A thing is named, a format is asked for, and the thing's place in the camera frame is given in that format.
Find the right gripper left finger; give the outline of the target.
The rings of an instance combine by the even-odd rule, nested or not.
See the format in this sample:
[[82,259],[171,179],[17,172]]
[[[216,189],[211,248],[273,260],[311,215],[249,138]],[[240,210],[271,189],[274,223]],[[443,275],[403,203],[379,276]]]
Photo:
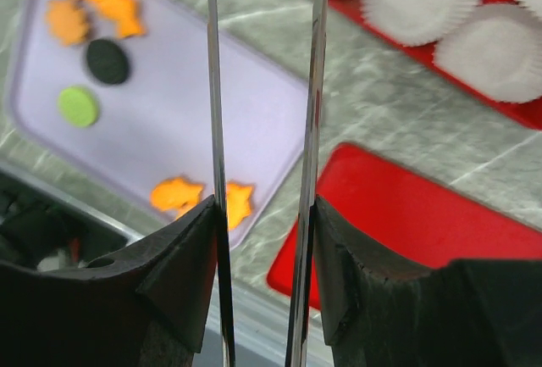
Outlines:
[[4,366],[189,366],[202,350],[218,205],[82,268],[1,263]]

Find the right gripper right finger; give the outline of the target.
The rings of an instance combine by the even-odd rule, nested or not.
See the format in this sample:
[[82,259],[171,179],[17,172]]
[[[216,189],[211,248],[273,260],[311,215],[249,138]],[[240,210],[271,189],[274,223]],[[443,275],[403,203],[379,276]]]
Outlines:
[[324,340],[337,366],[538,366],[541,263],[415,263],[316,201]]

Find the metal tongs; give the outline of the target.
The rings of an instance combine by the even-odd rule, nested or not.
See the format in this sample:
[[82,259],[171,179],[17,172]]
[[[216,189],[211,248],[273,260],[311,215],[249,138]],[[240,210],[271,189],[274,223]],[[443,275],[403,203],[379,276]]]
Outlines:
[[[230,270],[230,245],[226,219],[226,180],[218,39],[217,0],[207,0],[207,53],[211,104],[213,183],[217,211],[218,289],[222,364],[235,365],[234,314]],[[312,275],[312,248],[315,229],[315,200],[318,178],[318,147],[323,99],[324,62],[327,35],[328,0],[313,0],[312,48],[309,69],[307,117],[298,211],[285,365],[307,362],[309,293]]]

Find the red box lid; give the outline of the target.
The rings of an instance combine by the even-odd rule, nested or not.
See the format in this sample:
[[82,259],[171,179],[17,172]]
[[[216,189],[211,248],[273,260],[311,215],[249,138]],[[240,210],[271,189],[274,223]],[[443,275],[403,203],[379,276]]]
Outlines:
[[541,258],[541,233],[353,143],[339,144],[318,195],[358,230],[438,268],[453,259]]

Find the black sandwich cookie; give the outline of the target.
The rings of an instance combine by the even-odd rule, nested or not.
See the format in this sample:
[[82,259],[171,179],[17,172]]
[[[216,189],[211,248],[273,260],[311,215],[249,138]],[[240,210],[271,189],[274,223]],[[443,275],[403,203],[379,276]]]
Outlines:
[[126,53],[107,38],[89,42],[85,61],[89,72],[103,84],[120,85],[130,76],[130,61]]

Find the orange fish cookie top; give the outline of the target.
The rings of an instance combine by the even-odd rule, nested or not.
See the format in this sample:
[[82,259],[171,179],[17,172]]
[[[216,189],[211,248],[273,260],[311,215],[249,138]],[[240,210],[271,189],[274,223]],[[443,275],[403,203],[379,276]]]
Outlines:
[[115,23],[118,38],[144,36],[147,33],[139,16],[137,0],[87,0],[100,15]]

